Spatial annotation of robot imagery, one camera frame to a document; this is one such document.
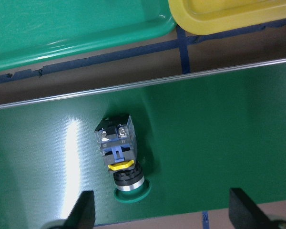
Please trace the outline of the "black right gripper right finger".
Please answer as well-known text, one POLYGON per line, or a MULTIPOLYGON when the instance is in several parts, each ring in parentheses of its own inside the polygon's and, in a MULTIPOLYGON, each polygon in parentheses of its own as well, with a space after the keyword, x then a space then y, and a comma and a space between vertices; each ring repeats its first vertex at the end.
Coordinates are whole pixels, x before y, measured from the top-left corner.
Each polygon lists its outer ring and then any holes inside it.
POLYGON ((229 190, 228 215, 236 229, 286 229, 286 220, 271 220, 241 188, 229 190))

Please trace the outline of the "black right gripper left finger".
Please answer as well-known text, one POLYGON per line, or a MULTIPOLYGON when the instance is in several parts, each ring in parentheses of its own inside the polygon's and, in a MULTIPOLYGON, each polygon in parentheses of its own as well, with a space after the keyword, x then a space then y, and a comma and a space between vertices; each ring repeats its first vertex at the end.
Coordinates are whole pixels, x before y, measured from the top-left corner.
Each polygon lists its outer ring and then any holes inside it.
POLYGON ((92 229, 95 225, 95 199, 94 191, 83 191, 66 220, 59 225, 57 223, 47 223, 45 229, 92 229))

